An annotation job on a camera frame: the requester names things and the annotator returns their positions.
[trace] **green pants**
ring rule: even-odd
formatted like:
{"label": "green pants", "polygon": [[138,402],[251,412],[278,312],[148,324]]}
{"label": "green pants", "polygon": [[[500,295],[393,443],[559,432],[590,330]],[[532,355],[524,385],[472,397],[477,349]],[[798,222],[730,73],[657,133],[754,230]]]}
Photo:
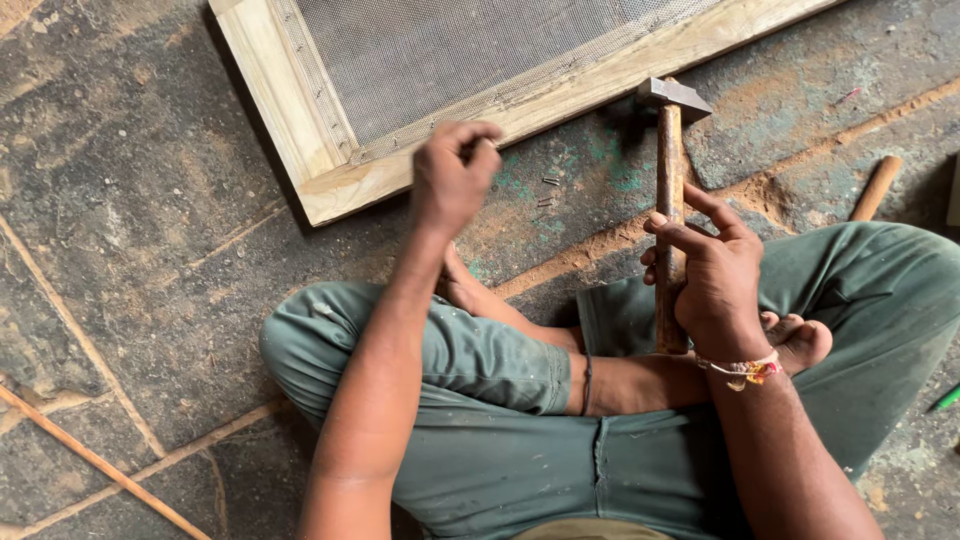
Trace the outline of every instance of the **green pants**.
{"label": "green pants", "polygon": [[[842,224],[765,247],[760,307],[833,332],[827,359],[794,382],[854,479],[956,333],[960,248],[886,223]],[[379,293],[368,283],[317,283],[264,323],[260,353],[318,425]],[[654,350],[653,289],[640,276],[577,300],[593,354]],[[639,522],[680,540],[751,536],[712,405],[559,416],[569,385],[565,351],[435,298],[420,410],[394,500],[429,538],[509,538],[566,517]]]}

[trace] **stone floor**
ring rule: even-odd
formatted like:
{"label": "stone floor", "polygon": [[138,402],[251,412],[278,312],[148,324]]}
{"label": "stone floor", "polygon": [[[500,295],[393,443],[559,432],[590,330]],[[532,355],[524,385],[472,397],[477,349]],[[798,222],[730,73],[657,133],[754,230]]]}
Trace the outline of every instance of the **stone floor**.
{"label": "stone floor", "polygon": [[[211,537],[290,537],[315,435],[267,377],[256,333],[305,283],[384,280],[407,197],[304,229],[203,0],[0,6],[0,370]],[[903,171],[876,219],[960,239],[944,226],[958,45],[960,0],[850,0],[681,74],[716,108],[687,139],[701,181],[769,238],[844,221],[895,154]],[[647,120],[614,103],[506,150],[458,240],[471,271],[558,324],[577,288],[642,272]],[[548,195],[560,203],[542,212]],[[858,483],[888,538],[956,538],[960,406],[924,411],[958,380],[954,341]],[[0,414],[0,538],[184,537]]]}

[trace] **person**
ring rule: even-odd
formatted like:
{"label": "person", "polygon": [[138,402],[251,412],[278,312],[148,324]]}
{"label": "person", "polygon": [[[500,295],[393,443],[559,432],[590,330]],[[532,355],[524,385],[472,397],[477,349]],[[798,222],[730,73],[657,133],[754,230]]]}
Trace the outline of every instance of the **person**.
{"label": "person", "polygon": [[416,152],[385,286],[316,283],[266,319],[266,365],[321,428],[298,538],[389,538],[391,500],[427,538],[882,538],[851,481],[957,330],[960,249],[869,222],[763,244],[687,185],[719,233],[644,229],[687,255],[696,357],[652,355],[653,251],[644,276],[578,293],[574,329],[457,258],[500,135],[444,124]]}

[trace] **metal hammer head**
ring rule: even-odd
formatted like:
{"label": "metal hammer head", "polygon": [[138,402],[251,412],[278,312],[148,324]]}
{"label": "metal hammer head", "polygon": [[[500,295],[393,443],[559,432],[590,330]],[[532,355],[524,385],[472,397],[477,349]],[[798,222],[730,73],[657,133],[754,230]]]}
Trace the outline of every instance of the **metal hammer head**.
{"label": "metal hammer head", "polygon": [[713,114],[713,108],[697,95],[697,90],[683,86],[672,78],[651,77],[636,88],[636,100],[642,105],[658,108],[661,105],[679,105],[684,123],[703,120]]}

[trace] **mesh screen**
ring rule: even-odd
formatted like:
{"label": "mesh screen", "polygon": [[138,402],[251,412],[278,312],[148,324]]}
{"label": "mesh screen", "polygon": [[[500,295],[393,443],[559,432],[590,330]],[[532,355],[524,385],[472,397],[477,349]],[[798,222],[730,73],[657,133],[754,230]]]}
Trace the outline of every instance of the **mesh screen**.
{"label": "mesh screen", "polygon": [[720,0],[274,0],[351,163],[521,96]]}

